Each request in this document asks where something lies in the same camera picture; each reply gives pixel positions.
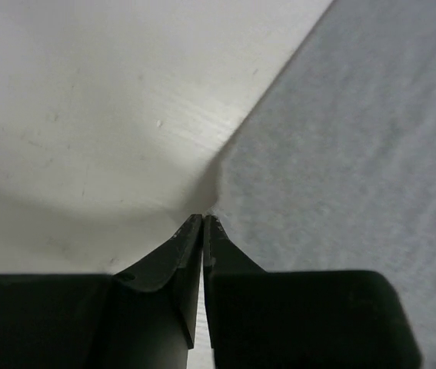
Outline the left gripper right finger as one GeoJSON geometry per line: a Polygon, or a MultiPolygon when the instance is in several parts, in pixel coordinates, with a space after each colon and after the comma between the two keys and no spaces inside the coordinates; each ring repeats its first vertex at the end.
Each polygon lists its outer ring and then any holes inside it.
{"type": "Polygon", "coordinates": [[[203,229],[205,307],[218,368],[419,368],[389,281],[374,271],[267,272],[220,221],[203,229]]]}

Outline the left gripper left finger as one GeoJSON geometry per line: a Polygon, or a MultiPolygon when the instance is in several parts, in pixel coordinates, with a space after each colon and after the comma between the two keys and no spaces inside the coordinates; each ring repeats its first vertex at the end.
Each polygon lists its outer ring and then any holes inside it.
{"type": "Polygon", "coordinates": [[[184,368],[202,217],[117,274],[0,274],[0,368],[184,368]]]}

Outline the grey tank top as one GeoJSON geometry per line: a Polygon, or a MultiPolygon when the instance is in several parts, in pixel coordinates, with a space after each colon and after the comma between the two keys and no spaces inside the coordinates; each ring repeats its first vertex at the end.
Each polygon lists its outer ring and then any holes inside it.
{"type": "Polygon", "coordinates": [[[436,368],[436,1],[335,1],[234,136],[213,212],[268,270],[371,269],[436,368]]]}

